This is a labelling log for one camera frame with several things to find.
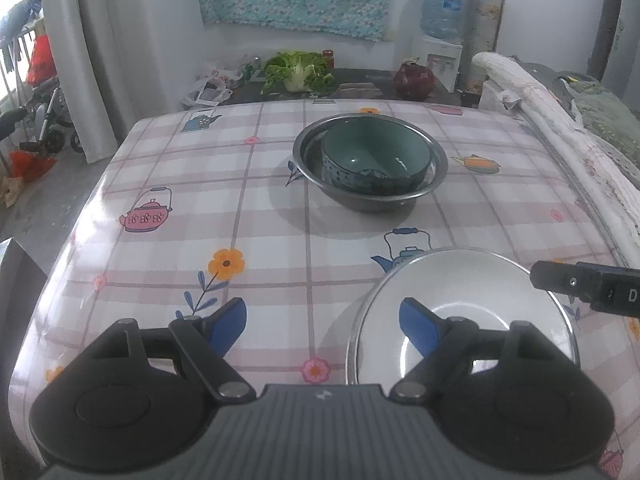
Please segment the white plate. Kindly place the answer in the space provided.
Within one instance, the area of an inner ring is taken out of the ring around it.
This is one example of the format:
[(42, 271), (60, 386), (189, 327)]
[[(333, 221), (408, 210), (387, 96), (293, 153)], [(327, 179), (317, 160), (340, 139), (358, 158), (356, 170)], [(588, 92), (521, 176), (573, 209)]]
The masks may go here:
[(531, 322), (580, 363), (562, 304), (552, 292), (534, 288), (524, 266), (483, 249), (442, 248), (390, 270), (363, 300), (347, 346), (349, 384), (375, 384), (388, 391), (420, 362), (420, 352), (400, 328), (400, 304), (407, 297), (440, 318), (461, 316), (485, 330)]

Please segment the large steel bowl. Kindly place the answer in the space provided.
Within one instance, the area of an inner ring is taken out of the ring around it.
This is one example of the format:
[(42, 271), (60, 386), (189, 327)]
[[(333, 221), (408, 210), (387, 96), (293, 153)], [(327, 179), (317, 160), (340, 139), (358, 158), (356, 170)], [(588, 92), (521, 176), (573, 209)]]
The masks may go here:
[(423, 129), (380, 114), (349, 113), (303, 128), (295, 169), (337, 203), (361, 212), (410, 205), (448, 174), (442, 146)]

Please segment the green ceramic bowl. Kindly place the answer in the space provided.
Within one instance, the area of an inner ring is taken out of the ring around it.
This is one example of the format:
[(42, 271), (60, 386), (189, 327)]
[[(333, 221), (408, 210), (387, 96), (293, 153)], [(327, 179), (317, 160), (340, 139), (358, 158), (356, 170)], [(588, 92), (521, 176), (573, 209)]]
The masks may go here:
[(367, 115), (326, 128), (321, 155), (324, 173), (338, 188), (392, 196), (410, 193), (424, 181), (434, 150), (413, 128)]

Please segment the white quilted blanket roll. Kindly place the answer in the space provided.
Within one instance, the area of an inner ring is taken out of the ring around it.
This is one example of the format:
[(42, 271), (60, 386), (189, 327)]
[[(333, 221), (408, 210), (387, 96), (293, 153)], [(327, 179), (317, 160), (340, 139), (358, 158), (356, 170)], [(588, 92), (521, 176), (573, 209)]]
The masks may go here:
[(520, 98), (520, 107), (576, 180), (592, 213), (612, 240), (620, 261), (639, 265), (639, 190), (605, 153), (597, 137), (570, 118), (552, 93), (517, 62), (480, 52), (472, 64)]

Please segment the checked patterned tablecloth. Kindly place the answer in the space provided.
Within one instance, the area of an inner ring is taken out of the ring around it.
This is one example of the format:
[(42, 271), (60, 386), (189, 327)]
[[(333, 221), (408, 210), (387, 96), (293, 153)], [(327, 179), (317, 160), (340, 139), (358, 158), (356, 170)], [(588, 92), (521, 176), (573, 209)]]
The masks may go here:
[[(444, 182), (382, 212), (326, 196), (293, 144), (349, 113), (426, 131), (447, 155)], [(469, 368), (431, 401), (347, 382), (363, 300), (442, 248), (529, 274), (537, 261), (639, 271), (525, 114), (313, 100), (143, 119), (44, 286), (11, 378), (12, 427), (40, 479), (637, 478), (639, 317), (552, 292), (579, 364), (513, 321), (477, 325)], [(256, 399), (215, 401), (168, 326), (236, 297), (246, 327), (224, 358)]]

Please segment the green floral pillow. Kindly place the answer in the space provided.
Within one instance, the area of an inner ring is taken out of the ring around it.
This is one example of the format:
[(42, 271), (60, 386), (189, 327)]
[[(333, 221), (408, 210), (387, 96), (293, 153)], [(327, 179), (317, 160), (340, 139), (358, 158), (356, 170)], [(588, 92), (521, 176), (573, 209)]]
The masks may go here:
[(585, 129), (605, 140), (639, 166), (639, 121), (599, 81), (570, 78), (565, 83)]

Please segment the red plastic bag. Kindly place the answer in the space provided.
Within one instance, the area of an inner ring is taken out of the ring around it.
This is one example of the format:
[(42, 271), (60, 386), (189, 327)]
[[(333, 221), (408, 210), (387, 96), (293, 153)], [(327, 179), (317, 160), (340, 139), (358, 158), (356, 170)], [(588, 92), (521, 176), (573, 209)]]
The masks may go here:
[(12, 176), (22, 178), (25, 183), (40, 179), (56, 164), (56, 159), (24, 151), (10, 153)]

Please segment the wooden cutting board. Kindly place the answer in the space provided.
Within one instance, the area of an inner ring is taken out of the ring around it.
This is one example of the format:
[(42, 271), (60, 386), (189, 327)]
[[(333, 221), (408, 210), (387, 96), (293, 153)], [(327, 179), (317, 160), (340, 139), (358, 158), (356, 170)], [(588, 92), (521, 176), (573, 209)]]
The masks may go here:
[(343, 82), (339, 84), (335, 95), (339, 99), (394, 100), (397, 98), (393, 86), (379, 87), (374, 82)]

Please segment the grey stroller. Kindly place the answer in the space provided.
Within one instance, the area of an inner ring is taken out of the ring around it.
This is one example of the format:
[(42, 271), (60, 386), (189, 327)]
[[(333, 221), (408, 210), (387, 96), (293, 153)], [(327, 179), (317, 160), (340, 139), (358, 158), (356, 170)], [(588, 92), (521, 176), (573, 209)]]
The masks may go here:
[(58, 82), (44, 91), (38, 89), (25, 105), (1, 114), (1, 140), (9, 139), (26, 119), (32, 121), (34, 136), (18, 144), (21, 151), (54, 155), (70, 144), (75, 153), (84, 154)]

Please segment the white water dispenser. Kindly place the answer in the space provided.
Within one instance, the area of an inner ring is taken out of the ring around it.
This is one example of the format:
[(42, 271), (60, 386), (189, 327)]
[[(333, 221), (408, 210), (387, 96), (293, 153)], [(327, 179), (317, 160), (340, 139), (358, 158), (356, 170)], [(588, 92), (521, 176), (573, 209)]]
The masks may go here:
[(449, 93), (454, 92), (458, 80), (462, 51), (461, 44), (422, 34), (412, 40), (411, 55), (427, 66)]

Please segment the green leafy cabbage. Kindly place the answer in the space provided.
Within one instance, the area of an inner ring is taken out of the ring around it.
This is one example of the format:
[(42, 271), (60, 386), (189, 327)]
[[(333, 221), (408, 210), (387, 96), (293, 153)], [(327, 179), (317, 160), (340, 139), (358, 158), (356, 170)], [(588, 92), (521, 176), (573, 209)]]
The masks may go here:
[(262, 94), (283, 87), (291, 93), (322, 96), (334, 88), (334, 76), (326, 58), (318, 52), (285, 51), (273, 55), (262, 68), (265, 82)]

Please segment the red jar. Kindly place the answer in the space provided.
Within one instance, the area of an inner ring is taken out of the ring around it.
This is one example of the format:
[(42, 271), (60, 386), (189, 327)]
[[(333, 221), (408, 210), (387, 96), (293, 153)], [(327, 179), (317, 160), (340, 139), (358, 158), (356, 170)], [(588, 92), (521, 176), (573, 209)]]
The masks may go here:
[(328, 70), (334, 70), (334, 53), (332, 50), (323, 50), (322, 56)]

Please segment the white curtain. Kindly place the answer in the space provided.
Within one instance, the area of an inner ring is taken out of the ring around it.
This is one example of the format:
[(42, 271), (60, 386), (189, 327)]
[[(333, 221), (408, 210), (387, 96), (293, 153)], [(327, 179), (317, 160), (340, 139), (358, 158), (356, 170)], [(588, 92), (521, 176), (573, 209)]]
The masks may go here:
[(58, 78), (87, 162), (141, 118), (178, 112), (204, 61), (198, 0), (42, 0)]

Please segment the blue water bottle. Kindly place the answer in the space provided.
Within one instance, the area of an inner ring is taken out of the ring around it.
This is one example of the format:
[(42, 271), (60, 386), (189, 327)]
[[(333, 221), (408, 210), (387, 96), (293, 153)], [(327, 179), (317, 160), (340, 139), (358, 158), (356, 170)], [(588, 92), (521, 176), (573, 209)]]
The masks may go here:
[(458, 44), (464, 0), (423, 0), (420, 27), (426, 36)]

